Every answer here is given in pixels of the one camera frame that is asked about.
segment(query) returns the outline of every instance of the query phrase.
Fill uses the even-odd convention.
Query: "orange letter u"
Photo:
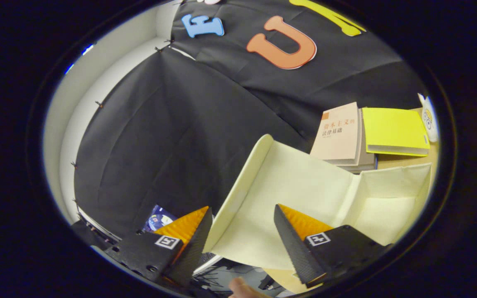
[[[286,53],[273,45],[273,43],[267,41],[264,34],[256,34],[246,46],[248,52],[258,53],[275,66],[284,70],[299,68],[316,56],[316,43],[310,37],[303,34],[303,32],[284,23],[282,17],[278,15],[271,17],[265,23],[265,29],[269,31],[277,30],[289,38],[292,38],[299,44],[299,50],[291,54]]]

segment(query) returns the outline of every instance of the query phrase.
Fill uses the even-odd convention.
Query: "white wall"
[[[70,163],[98,108],[94,102],[102,102],[129,70],[155,52],[154,47],[166,45],[178,9],[175,2],[179,0],[145,11],[98,40],[74,63],[53,95],[44,127],[43,162],[55,202],[70,223],[78,217],[72,203],[73,175],[68,173],[73,171]]]

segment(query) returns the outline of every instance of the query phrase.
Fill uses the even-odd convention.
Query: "black cloth backdrop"
[[[164,49],[132,70],[87,127],[77,155],[80,207],[123,237],[155,204],[178,217],[218,211],[263,134],[307,151],[295,130],[217,71]]]
[[[225,35],[190,38],[181,18],[220,17]],[[273,15],[311,37],[313,60],[281,70],[246,51],[263,32],[282,50],[297,44],[264,30]],[[75,196],[117,236],[140,229],[155,204],[180,217],[209,205],[218,212],[263,134],[310,152],[323,110],[420,107],[425,89],[402,59],[371,32],[346,36],[305,7],[274,0],[189,1],[174,19],[172,46],[134,68],[104,100],[77,155]]]
[[[423,83],[373,33],[347,36],[329,19],[288,0],[222,2],[206,5],[194,0],[180,5],[172,26],[172,46],[239,83],[310,142],[316,137],[320,113],[327,109],[354,101],[359,107],[420,107],[417,93],[426,92]],[[187,14],[219,17],[225,34],[190,38],[181,21]],[[316,56],[296,70],[282,70],[246,50],[259,33],[287,53],[299,49],[284,34],[264,29],[275,15],[308,35],[318,48]]]

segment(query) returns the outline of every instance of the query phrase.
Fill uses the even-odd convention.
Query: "yellow letter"
[[[311,9],[319,13],[320,15],[323,15],[327,19],[330,19],[334,24],[337,24],[341,28],[341,31],[348,36],[356,36],[358,34],[361,34],[362,32],[360,30],[365,31],[364,28],[359,25],[356,25],[354,22],[348,20],[346,17],[335,13],[329,8],[323,7],[310,0],[290,0],[290,3],[297,6],[305,6],[306,8]]]

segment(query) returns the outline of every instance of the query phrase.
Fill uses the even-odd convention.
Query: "yellow book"
[[[428,135],[417,111],[363,108],[369,153],[427,156]]]

